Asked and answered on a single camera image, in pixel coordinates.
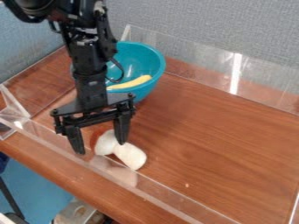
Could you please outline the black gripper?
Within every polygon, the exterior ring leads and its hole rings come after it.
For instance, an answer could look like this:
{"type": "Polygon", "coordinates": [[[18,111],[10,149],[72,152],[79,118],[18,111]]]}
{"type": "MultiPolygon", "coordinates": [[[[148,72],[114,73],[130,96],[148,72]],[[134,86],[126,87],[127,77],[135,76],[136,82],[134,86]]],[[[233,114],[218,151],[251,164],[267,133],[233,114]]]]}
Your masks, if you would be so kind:
{"type": "Polygon", "coordinates": [[[74,151],[80,155],[86,154],[80,132],[84,127],[112,121],[119,144],[123,145],[128,138],[136,96],[131,93],[110,93],[106,77],[106,72],[92,75],[75,73],[76,98],[51,111],[55,131],[67,136],[74,151]]]}

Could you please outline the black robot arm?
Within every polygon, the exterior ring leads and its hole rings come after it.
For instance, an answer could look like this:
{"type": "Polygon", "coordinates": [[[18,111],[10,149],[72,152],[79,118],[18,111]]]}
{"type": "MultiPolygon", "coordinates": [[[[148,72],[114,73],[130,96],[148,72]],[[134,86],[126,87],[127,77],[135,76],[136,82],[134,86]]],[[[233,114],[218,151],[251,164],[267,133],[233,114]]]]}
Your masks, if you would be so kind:
{"type": "Polygon", "coordinates": [[[108,63],[116,63],[118,40],[108,24],[104,0],[3,0],[4,6],[26,23],[50,23],[62,35],[72,60],[76,99],[54,109],[55,131],[70,140],[76,153],[86,153],[80,129],[111,121],[116,140],[127,142],[135,114],[134,94],[107,91],[108,63]]]}

